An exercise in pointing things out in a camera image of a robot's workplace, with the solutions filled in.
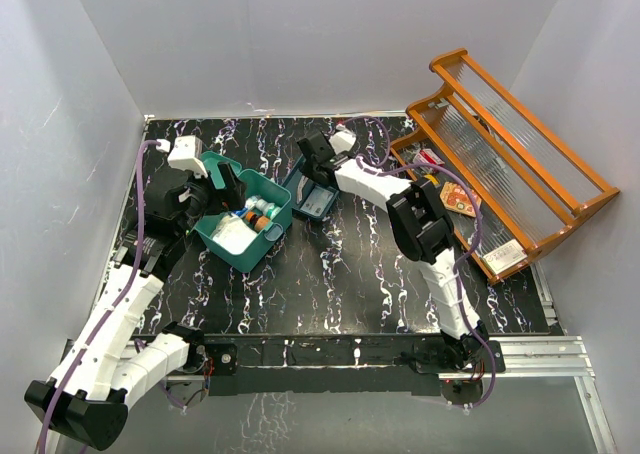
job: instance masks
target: table surface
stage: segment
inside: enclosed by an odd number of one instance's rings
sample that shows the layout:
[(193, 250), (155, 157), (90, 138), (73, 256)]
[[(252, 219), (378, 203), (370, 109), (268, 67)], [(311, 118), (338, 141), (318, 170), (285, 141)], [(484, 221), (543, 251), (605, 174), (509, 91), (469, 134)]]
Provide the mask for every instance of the table surface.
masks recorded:
[[(382, 118), (391, 137), (413, 130), (404, 117)], [(312, 130), (329, 132), (334, 118), (204, 119), (152, 121), (147, 139), (197, 135), (207, 150), (282, 181), (300, 156), (296, 140)], [(382, 133), (356, 121), (358, 148), (375, 160), (384, 152)], [(166, 162), (145, 155), (148, 183)], [(135, 215), (133, 189), (124, 219)], [(462, 269), (472, 305), (493, 334), (547, 334), (549, 328), (531, 269), (490, 286), (469, 261)], [(160, 295), (144, 314), (137, 334), (157, 334), (177, 320), (206, 334), (367, 334), (439, 332), (429, 289), (400, 255), (387, 214), (342, 193), (322, 222), (295, 218), (293, 225), (249, 274), (210, 253), (197, 234)]]

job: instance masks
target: label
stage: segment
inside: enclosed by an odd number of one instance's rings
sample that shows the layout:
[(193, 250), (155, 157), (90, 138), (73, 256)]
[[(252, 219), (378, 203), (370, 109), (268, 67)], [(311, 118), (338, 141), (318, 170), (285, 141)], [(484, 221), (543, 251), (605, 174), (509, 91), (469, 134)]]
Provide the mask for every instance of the label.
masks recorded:
[(305, 184), (309, 181), (308, 177), (301, 176), (300, 182), (298, 182), (298, 189), (296, 192), (296, 204), (300, 204), (302, 202), (302, 190), (304, 189)]
[(515, 239), (482, 256), (482, 259), (494, 274), (500, 274), (526, 258), (527, 254), (524, 252), (524, 248)]
[(320, 216), (331, 202), (332, 197), (331, 191), (315, 186), (300, 210), (311, 216)]

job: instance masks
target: wooden dish rack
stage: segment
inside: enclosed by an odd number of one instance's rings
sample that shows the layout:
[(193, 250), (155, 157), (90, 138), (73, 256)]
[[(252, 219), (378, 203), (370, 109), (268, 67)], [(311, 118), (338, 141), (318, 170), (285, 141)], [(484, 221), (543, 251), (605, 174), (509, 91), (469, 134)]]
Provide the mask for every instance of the wooden dish rack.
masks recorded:
[[(407, 165), (430, 147), (482, 198), (484, 233), (473, 257), (491, 284), (551, 252), (619, 193), (465, 49), (430, 69), (444, 84), (407, 108), (417, 129), (393, 141), (391, 153)], [(468, 249), (474, 219), (451, 215)]]

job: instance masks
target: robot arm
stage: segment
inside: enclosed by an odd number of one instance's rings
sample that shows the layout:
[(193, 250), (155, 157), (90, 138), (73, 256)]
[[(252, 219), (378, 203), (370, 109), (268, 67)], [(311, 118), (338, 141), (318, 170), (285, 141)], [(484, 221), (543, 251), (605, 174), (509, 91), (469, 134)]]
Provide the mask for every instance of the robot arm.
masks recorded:
[[(452, 368), (462, 369), (482, 346), (473, 337), (460, 310), (453, 272), (453, 222), (430, 181), (411, 182), (376, 175), (378, 169), (350, 158), (345, 152), (354, 142), (355, 137), (349, 139), (344, 131), (329, 140), (320, 132), (302, 139), (298, 143), (305, 157), (302, 173), (319, 184), (360, 196), (389, 214), (398, 248), (416, 262), (438, 308), (440, 329), (448, 346), (448, 363)], [(486, 327), (471, 306), (464, 286), (462, 289), (467, 320), (486, 341), (489, 337)]]
[[(170, 145), (163, 141), (158, 148), (168, 153)], [(78, 351), (85, 349), (55, 405), (49, 428), (95, 449), (107, 449), (115, 441), (128, 410), (161, 379), (178, 368), (201, 365), (197, 348), (203, 343), (203, 333), (177, 323), (167, 326), (137, 356), (120, 362), (140, 317), (184, 254), (187, 233), (204, 215), (244, 207), (246, 186), (231, 166), (219, 164), (225, 186), (216, 189), (198, 159), (200, 151), (195, 136), (176, 140), (170, 167), (156, 172), (144, 193), (142, 262), (126, 297), (115, 305), (133, 271), (137, 224), (125, 233), (100, 300), (73, 348), (47, 382), (32, 381), (25, 393), (25, 401), (42, 421), (61, 380), (77, 362)], [(103, 321), (106, 311), (111, 314)], [(99, 322), (102, 327), (89, 342)]]

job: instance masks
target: teal storage case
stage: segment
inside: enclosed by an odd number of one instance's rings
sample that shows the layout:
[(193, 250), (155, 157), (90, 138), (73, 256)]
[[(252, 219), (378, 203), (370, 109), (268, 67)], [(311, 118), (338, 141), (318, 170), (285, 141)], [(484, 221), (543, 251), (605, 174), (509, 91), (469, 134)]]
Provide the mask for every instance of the teal storage case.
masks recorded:
[[(242, 169), (242, 165), (232, 159), (216, 154), (215, 152), (204, 152), (200, 156), (200, 160), (207, 168), (211, 175), (211, 179), (216, 188), (224, 187), (224, 181), (218, 170), (219, 162), (229, 162), (238, 178), (247, 183), (246, 197), (260, 196), (262, 199), (273, 202), (282, 209), (271, 219), (271, 222), (262, 231), (258, 233), (249, 247), (242, 254), (231, 254), (217, 242), (211, 239), (211, 234), (218, 225), (218, 222), (224, 214), (217, 216), (205, 216), (195, 226), (195, 230), (206, 244), (207, 248), (216, 256), (235, 267), (240, 272), (250, 272), (260, 259), (262, 259), (269, 249), (277, 242), (279, 237), (291, 226), (291, 193), (284, 187), (279, 186), (275, 182), (267, 179), (265, 176), (253, 169)], [(282, 234), (278, 238), (270, 240), (270, 238), (281, 230)]]

